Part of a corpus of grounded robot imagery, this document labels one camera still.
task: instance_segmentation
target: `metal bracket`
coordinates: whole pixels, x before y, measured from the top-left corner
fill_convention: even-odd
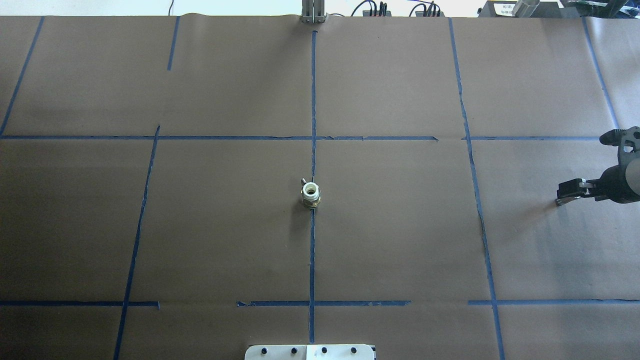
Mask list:
[[[376,347],[366,344],[254,345],[244,360],[376,360]]]
[[[307,24],[320,24],[325,20],[324,0],[302,0],[300,21]]]

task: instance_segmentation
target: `white label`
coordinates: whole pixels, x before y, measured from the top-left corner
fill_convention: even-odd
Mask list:
[[[496,15],[513,16],[513,7],[515,4],[493,4]]]

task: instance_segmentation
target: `black cable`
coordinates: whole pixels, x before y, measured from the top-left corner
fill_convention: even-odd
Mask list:
[[[414,6],[413,9],[411,9],[411,12],[409,13],[409,17],[411,17],[411,15],[413,15],[413,11],[420,5],[422,5],[424,7],[424,11],[422,13],[423,14],[427,13],[427,6],[425,4],[420,3],[420,4],[416,5],[416,6]]]
[[[373,4],[373,13],[371,10],[369,10],[369,16],[373,15],[374,13],[378,12],[378,5],[376,4],[375,1],[373,0],[364,0],[362,1],[360,4],[358,4],[358,6],[356,6],[355,9],[353,9],[353,12],[351,13],[351,16],[353,16],[353,14],[356,13],[356,11],[358,11],[358,8],[361,7],[364,3],[369,3],[369,6],[371,6],[371,4]]]

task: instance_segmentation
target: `blue tape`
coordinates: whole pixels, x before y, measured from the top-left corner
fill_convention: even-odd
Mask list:
[[[489,306],[489,300],[469,300],[470,306]],[[500,306],[525,306],[525,305],[640,305],[640,300],[625,299],[544,299],[544,300],[498,300]]]
[[[138,218],[138,228],[136,230],[136,241],[133,244],[133,253],[131,255],[131,265],[129,267],[129,277],[127,278],[127,287],[124,293],[124,301],[122,304],[122,314],[120,315],[120,326],[118,328],[118,337],[116,339],[116,349],[113,352],[113,360],[118,360],[118,358],[120,357],[120,345],[122,344],[122,334],[124,333],[124,323],[127,318],[127,308],[129,307],[129,297],[131,296],[131,284],[133,283],[133,272],[136,268],[136,257],[138,257],[138,247],[140,246],[142,219],[145,216],[145,208],[147,207],[149,179],[151,178],[151,170],[154,167],[154,158],[156,157],[156,148],[158,145],[159,133],[160,133],[160,125],[158,125],[156,129],[156,135],[154,136],[154,144],[153,144],[153,147],[151,148],[149,168],[147,169],[147,180],[145,181],[145,191],[142,195],[142,204],[140,205],[140,217]]]
[[[434,136],[318,136],[318,140],[427,140],[438,141]]]
[[[122,301],[50,301],[50,300],[18,300],[18,301],[0,301],[0,306],[98,306],[113,307],[123,306]],[[136,307],[156,307],[160,309],[158,301],[132,301],[129,306]]]
[[[613,126],[616,129],[619,129],[620,124],[618,123],[618,117],[616,116],[616,112],[613,110],[613,105],[611,104],[611,98],[609,97],[609,91],[607,91],[607,85],[604,84],[604,78],[602,77],[602,72],[600,72],[600,64],[598,63],[598,59],[596,58],[596,53],[593,50],[593,44],[591,43],[591,35],[589,34],[589,26],[587,26],[587,19],[585,17],[582,18],[582,27],[584,28],[584,34],[587,37],[587,46],[589,47],[589,52],[591,53],[591,59],[593,60],[593,65],[596,68],[596,73],[598,74],[598,80],[600,80],[600,86],[602,87],[602,92],[604,92],[604,97],[605,97],[605,100],[607,101],[607,107],[609,108],[611,119],[613,120]]]
[[[20,76],[18,76],[18,82],[16,82],[15,88],[13,89],[13,95],[11,95],[11,100],[9,100],[9,106],[7,106],[6,113],[4,113],[4,120],[2,122],[2,126],[0,126],[0,135],[4,133],[4,129],[6,128],[7,122],[9,122],[9,117],[11,116],[11,110],[13,109],[13,103],[15,102],[16,96],[18,96],[18,91],[20,90],[22,79],[24,79],[24,73],[25,71],[27,71],[27,65],[29,65],[31,54],[33,54],[33,49],[36,47],[36,42],[38,41],[38,37],[40,36],[40,30],[42,30],[43,23],[44,23],[44,16],[41,16],[40,22],[38,23],[38,28],[36,29],[35,35],[33,35],[33,40],[31,41],[31,47],[29,48],[27,57],[24,59],[24,64],[22,64],[22,70],[20,70]]]
[[[316,176],[316,35],[311,32],[311,181]]]
[[[173,40],[171,41],[171,52],[169,53],[169,63],[166,66],[167,71],[171,71],[173,65],[173,52],[175,51],[175,41],[178,39],[178,27],[180,26],[180,17],[176,16],[175,26],[173,27]]]
[[[598,136],[471,136],[471,140],[599,141]]]
[[[491,258],[489,256],[489,244],[486,238],[486,229],[484,228],[484,216],[482,210],[482,202],[480,200],[480,189],[478,187],[478,180],[476,174],[476,164],[474,162],[473,148],[471,146],[471,134],[469,130],[469,123],[467,118],[467,111],[465,109],[465,103],[462,100],[462,80],[460,78],[460,64],[458,62],[458,50],[456,49],[456,37],[453,31],[453,21],[449,18],[449,33],[451,34],[451,49],[453,50],[453,60],[456,67],[456,79],[458,80],[458,94],[460,96],[460,108],[462,110],[462,117],[465,120],[465,135],[467,140],[467,151],[469,154],[469,163],[471,165],[471,177],[474,183],[474,192],[476,195],[476,207],[478,217],[480,218],[480,224],[482,227],[482,241],[484,244],[484,262],[486,264],[487,279],[489,280],[489,292],[491,295],[492,309],[493,309],[493,322],[495,325],[495,337],[498,342],[498,353],[500,360],[504,360],[504,346],[502,345],[502,330],[500,329],[500,317],[498,314],[498,303],[495,297],[495,286],[493,285],[493,272],[491,268]]]
[[[309,343],[316,341],[316,211],[311,210],[311,244],[309,255]]]
[[[361,301],[315,301],[315,306],[407,306],[410,300],[361,300]],[[250,306],[309,306],[309,301],[251,301],[237,302],[238,307]]]
[[[2,140],[153,140],[149,135],[6,135]],[[163,135],[159,140],[311,140],[311,136]]]

